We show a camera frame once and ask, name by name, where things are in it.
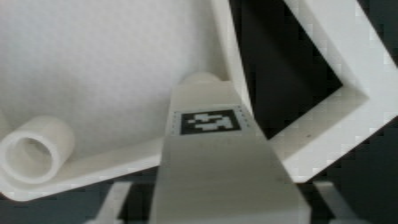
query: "cylindrical hole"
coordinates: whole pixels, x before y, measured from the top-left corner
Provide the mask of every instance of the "cylindrical hole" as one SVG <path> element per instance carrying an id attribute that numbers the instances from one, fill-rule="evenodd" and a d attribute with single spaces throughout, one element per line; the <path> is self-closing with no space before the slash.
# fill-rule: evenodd
<path id="1" fill-rule="evenodd" d="M 13 172 L 27 177 L 39 178 L 52 169 L 52 154 L 43 143 L 25 138 L 8 150 L 8 163 Z"/>

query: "dark gap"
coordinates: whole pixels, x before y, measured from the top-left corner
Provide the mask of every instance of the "dark gap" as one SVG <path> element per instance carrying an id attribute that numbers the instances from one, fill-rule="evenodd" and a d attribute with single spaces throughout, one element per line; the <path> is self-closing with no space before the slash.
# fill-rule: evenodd
<path id="1" fill-rule="evenodd" d="M 281 0 L 231 0 L 254 116 L 269 138 L 343 84 Z"/>

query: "white plastic part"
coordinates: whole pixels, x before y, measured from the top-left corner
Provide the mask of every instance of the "white plastic part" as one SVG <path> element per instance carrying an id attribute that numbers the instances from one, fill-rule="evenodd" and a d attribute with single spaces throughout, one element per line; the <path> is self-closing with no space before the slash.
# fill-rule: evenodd
<path id="1" fill-rule="evenodd" d="M 36 117 L 0 142 L 0 165 L 24 183 L 45 183 L 75 149 L 71 127 L 55 117 Z"/>
<path id="2" fill-rule="evenodd" d="M 398 115 L 398 69 L 358 0 L 285 0 L 343 88 L 272 138 L 306 182 Z"/>
<path id="3" fill-rule="evenodd" d="M 331 181 L 315 181 L 315 187 L 320 192 L 320 196 L 331 208 L 336 219 L 331 224 L 370 224 L 366 220 L 361 220 L 356 212 L 352 211 L 350 205 L 338 192 Z"/>
<path id="4" fill-rule="evenodd" d="M 171 89 L 191 74 L 221 74 L 249 95 L 228 0 L 11 0 L 0 29 L 6 123 L 15 130 L 50 114 L 77 136 L 48 182 L 24 184 L 0 169 L 0 192 L 27 201 L 159 165 Z"/>
<path id="5" fill-rule="evenodd" d="M 123 203 L 127 201 L 132 185 L 132 182 L 114 183 L 96 219 L 87 221 L 86 224 L 123 224 L 123 221 L 118 220 L 118 216 L 121 214 Z"/>
<path id="6" fill-rule="evenodd" d="M 185 83 L 173 93 L 150 223 L 310 224 L 310 211 L 233 83 Z"/>

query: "white plastic tube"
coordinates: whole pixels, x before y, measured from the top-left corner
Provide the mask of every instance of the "white plastic tube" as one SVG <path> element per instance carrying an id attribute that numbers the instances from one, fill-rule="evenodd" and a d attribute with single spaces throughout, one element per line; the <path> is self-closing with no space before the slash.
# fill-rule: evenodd
<path id="1" fill-rule="evenodd" d="M 0 143 L 0 165 L 8 175 L 24 183 L 45 183 L 57 175 L 73 149 L 68 124 L 54 117 L 36 117 Z"/>

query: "white frame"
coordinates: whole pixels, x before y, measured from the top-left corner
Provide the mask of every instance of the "white frame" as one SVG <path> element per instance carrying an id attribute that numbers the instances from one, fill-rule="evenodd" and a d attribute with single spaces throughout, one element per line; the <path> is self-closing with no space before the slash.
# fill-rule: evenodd
<path id="1" fill-rule="evenodd" d="M 398 115 L 398 70 L 356 0 L 285 0 L 343 82 L 270 144 L 306 182 Z"/>

